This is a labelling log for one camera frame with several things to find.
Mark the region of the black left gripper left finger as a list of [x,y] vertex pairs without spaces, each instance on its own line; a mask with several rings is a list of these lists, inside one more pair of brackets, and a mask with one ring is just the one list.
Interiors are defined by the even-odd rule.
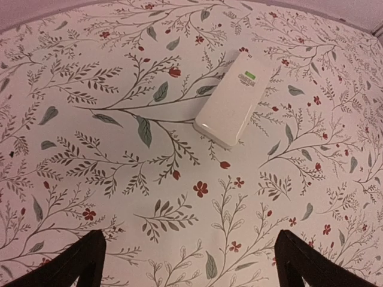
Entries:
[[7,286],[101,285],[106,240],[101,230],[92,230],[66,251],[43,266],[7,283]]

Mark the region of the floral patterned table mat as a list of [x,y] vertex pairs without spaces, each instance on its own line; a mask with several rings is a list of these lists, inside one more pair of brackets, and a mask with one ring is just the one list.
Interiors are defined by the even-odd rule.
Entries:
[[[241,52],[238,143],[193,127]],[[289,229],[382,285],[382,45],[288,8],[112,1],[1,33],[1,284],[90,230],[102,286],[278,286]]]

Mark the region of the white remote control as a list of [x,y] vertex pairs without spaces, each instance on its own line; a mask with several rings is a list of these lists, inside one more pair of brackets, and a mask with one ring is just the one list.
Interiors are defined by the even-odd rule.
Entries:
[[223,148],[242,136],[272,76],[273,67],[241,52],[194,120],[193,127]]

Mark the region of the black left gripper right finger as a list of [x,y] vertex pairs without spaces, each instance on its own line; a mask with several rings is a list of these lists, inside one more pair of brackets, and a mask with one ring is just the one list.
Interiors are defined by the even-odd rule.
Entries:
[[275,259],[279,285],[373,286],[322,256],[290,230],[281,230],[276,238]]

